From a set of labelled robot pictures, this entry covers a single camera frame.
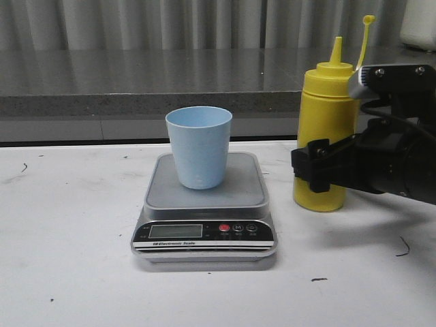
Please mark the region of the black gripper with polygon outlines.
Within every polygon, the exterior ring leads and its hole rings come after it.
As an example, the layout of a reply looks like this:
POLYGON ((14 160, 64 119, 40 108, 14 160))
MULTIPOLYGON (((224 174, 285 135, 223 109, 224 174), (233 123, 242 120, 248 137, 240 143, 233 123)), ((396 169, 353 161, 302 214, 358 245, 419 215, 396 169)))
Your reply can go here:
POLYGON ((291 156, 312 192, 336 185, 435 203, 435 141, 412 125, 371 119, 359 137, 313 140, 291 156))

